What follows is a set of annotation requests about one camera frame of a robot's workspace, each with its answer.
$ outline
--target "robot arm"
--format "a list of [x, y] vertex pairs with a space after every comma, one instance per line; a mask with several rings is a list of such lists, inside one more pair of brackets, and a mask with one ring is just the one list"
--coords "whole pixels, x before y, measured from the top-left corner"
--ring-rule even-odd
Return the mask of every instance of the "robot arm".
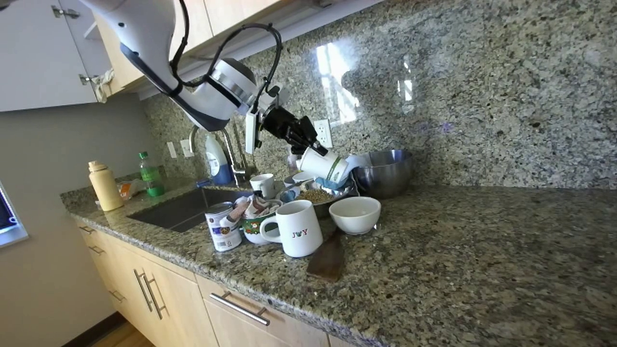
[[119, 50], [146, 79], [202, 129], [224, 129], [254, 91], [254, 77], [231, 60], [218, 60], [206, 83], [193, 91], [173, 71], [168, 56], [175, 27], [170, 0], [83, 0], [119, 39]]
[[[270, 89], [272, 75], [281, 54], [281, 39], [270, 25], [245, 25], [233, 31], [218, 48], [208, 71], [195, 83], [185, 83], [177, 75], [177, 60], [183, 44], [170, 62], [170, 42], [175, 29], [173, 0], [83, 0], [96, 15], [100, 15], [119, 39], [123, 56], [141, 69], [146, 79], [168, 94], [187, 118], [200, 129], [220, 131], [227, 121], [245, 116], [245, 152], [258, 146], [256, 133], [270, 131], [274, 137], [291, 145], [295, 154], [308, 154], [310, 170], [320, 177], [341, 172], [341, 160], [316, 141], [316, 131], [308, 118], [297, 119], [277, 104], [277, 87]], [[189, 15], [183, 0], [179, 0], [189, 27]], [[222, 48], [245, 29], [264, 29], [276, 39], [274, 65], [262, 83], [254, 81], [252, 71], [227, 58], [220, 58]], [[333, 185], [343, 185], [345, 175], [335, 175]]]

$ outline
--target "cabinet handle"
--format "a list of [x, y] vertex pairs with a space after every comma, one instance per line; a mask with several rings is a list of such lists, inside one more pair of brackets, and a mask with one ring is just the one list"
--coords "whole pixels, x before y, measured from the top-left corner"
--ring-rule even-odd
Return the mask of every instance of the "cabinet handle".
[[123, 303], [123, 295], [121, 293], [117, 293], [117, 291], [108, 291], [116, 301], [119, 301], [119, 303]]
[[247, 316], [247, 318], [250, 318], [250, 320], [254, 320], [254, 322], [258, 322], [262, 326], [270, 326], [270, 320], [262, 318], [262, 312], [266, 312], [266, 308], [260, 308], [258, 312], [250, 312], [250, 310], [227, 301], [227, 297], [231, 297], [229, 291], [225, 291], [224, 295], [210, 293], [210, 297], [214, 301], [218, 301], [220, 305], [229, 306], [231, 310], [241, 312], [243, 316]]
[[96, 254], [102, 254], [104, 252], [104, 249], [100, 249], [100, 247], [89, 247], [92, 252], [96, 252]]
[[148, 289], [148, 293], [152, 297], [152, 305], [154, 305], [154, 310], [158, 314], [158, 320], [162, 320], [160, 310], [166, 310], [168, 306], [158, 306], [158, 303], [156, 303], [156, 297], [154, 297], [152, 287], [150, 287], [150, 283], [156, 281], [156, 279], [154, 278], [152, 279], [144, 278], [144, 279], [146, 279], [146, 289]]
[[135, 279], [137, 279], [137, 283], [139, 283], [139, 289], [141, 289], [143, 299], [144, 299], [146, 305], [148, 305], [148, 310], [152, 312], [152, 305], [150, 305], [150, 301], [148, 301], [148, 297], [146, 297], [146, 291], [143, 289], [143, 283], [141, 283], [141, 278], [144, 278], [146, 274], [137, 274], [137, 270], [133, 268], [133, 276], [135, 276]]
[[90, 229], [90, 227], [79, 227], [79, 229], [83, 229], [83, 231], [87, 231], [87, 233], [94, 233], [94, 229]]
[[89, 77], [89, 75], [79, 73], [79, 81], [81, 81], [81, 85], [96, 85], [100, 79], [98, 79], [98, 75]]
[[63, 8], [58, 8], [58, 6], [52, 6], [52, 12], [54, 12], [54, 17], [62, 17], [62, 15], [65, 15], [69, 19], [77, 19], [79, 17], [79, 12], [75, 12], [71, 8], [63, 10]]

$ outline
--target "dish soap bottle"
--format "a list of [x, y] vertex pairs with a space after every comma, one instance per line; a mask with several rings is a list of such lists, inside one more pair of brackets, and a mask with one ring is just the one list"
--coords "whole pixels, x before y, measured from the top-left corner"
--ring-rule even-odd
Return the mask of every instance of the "dish soap bottle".
[[114, 173], [108, 170], [106, 164], [92, 160], [89, 162], [89, 172], [90, 172], [90, 183], [96, 193], [100, 210], [116, 210], [121, 206], [121, 199], [116, 187]]
[[160, 197], [164, 193], [162, 172], [150, 162], [148, 152], [139, 152], [139, 173], [146, 185], [148, 197]]
[[233, 183], [229, 160], [212, 133], [206, 133], [206, 166], [214, 185]]

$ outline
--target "cup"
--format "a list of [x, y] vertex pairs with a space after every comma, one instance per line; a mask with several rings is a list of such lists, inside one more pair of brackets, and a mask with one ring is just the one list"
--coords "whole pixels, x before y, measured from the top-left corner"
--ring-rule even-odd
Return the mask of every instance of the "cup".
[[260, 191], [264, 199], [274, 199], [274, 173], [250, 175], [250, 189]]
[[[270, 224], [277, 224], [277, 233], [272, 235]], [[276, 210], [276, 216], [266, 218], [258, 226], [258, 233], [262, 239], [270, 243], [281, 243], [283, 252], [291, 258], [303, 258], [314, 252], [324, 237], [320, 224], [316, 220], [314, 208], [310, 200], [293, 200]]]
[[204, 212], [212, 245], [220, 252], [235, 249], [243, 241], [239, 229], [235, 229], [235, 226], [227, 220], [231, 210], [231, 202], [222, 202], [208, 206]]

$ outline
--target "cabinet door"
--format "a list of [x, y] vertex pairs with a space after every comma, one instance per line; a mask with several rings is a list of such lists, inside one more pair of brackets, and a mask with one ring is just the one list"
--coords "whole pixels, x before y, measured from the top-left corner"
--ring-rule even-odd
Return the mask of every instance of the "cabinet door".
[[218, 35], [281, 0], [204, 0], [212, 33]]
[[116, 291], [121, 295], [121, 301], [114, 305], [123, 318], [156, 343], [154, 306], [144, 287], [146, 266], [121, 241], [110, 235], [104, 237], [114, 264]]
[[56, 0], [19, 0], [0, 12], [0, 112], [96, 102]]
[[216, 347], [206, 308], [195, 278], [185, 278], [160, 264], [148, 264], [146, 285], [154, 297], [154, 314], [160, 322], [160, 343], [181, 347]]
[[324, 332], [264, 308], [204, 278], [197, 281], [220, 347], [328, 347]]
[[100, 231], [94, 231], [92, 227], [79, 226], [81, 239], [87, 251], [90, 252], [90, 258], [94, 262], [94, 268], [98, 272], [98, 278], [102, 279], [104, 289], [112, 297], [114, 306], [121, 301], [121, 293], [117, 293], [117, 281], [114, 276], [114, 256], [110, 247], [106, 245], [104, 235]]
[[104, 44], [100, 40], [98, 27], [94, 23], [92, 12], [81, 0], [58, 0], [62, 10], [71, 10], [79, 17], [63, 15], [67, 23], [75, 48], [81, 56], [83, 67], [89, 77], [104, 75], [112, 65]]

